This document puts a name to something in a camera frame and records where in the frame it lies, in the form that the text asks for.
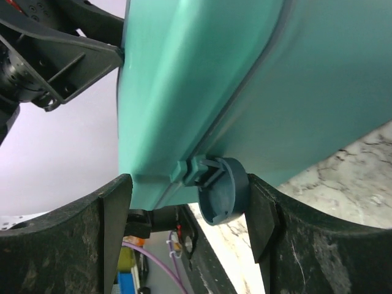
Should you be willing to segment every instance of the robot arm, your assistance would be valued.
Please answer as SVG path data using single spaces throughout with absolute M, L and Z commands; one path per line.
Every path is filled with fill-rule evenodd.
M 124 21 L 89 1 L 2 0 L 0 14 L 0 144 L 20 103 L 52 111 L 123 63 Z

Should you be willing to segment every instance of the marble surface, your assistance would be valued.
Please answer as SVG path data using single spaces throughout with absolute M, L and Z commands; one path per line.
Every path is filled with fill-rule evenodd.
M 392 121 L 296 175 L 278 190 L 341 219 L 392 227 Z M 238 294 L 264 293 L 244 216 L 211 227 L 197 204 L 190 207 Z

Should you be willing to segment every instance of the purple cable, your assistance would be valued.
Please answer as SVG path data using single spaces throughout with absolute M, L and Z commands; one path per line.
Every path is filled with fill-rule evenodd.
M 141 254 L 150 258 L 153 262 L 155 262 L 160 268 L 162 268 L 171 277 L 171 279 L 174 281 L 174 283 L 176 283 L 176 285 L 181 289 L 183 294 L 187 294 L 186 289 L 182 285 L 181 281 L 176 277 L 176 275 L 170 270 L 170 268 L 168 268 L 163 262 L 161 262 L 153 254 L 151 254 L 148 251 L 146 251 L 145 249 L 138 247 L 136 245 L 133 245 L 132 243 L 129 243 L 129 242 L 123 241 L 122 246 L 132 248 L 133 250 L 139 251 Z
M 169 233 L 169 239 L 168 239 L 170 242 L 167 243 L 168 246 L 169 246 L 169 252 L 172 252 L 172 251 L 173 251 L 172 236 L 173 236 L 173 231 L 170 231 L 170 233 Z M 178 279 L 179 279 L 179 281 L 180 281 L 180 283 L 181 283 L 181 285 L 182 285 L 183 283 L 181 282 L 181 277 L 180 277 L 180 275 L 179 275 L 179 271 L 178 271 L 178 266 L 177 266 L 176 258 L 175 258 L 175 256 L 174 256 L 174 254 L 170 254 L 170 257 L 171 257 L 171 260 L 172 260 L 173 263 L 174 263 L 174 268 L 175 268 L 175 270 L 176 270 L 177 277 L 178 277 Z

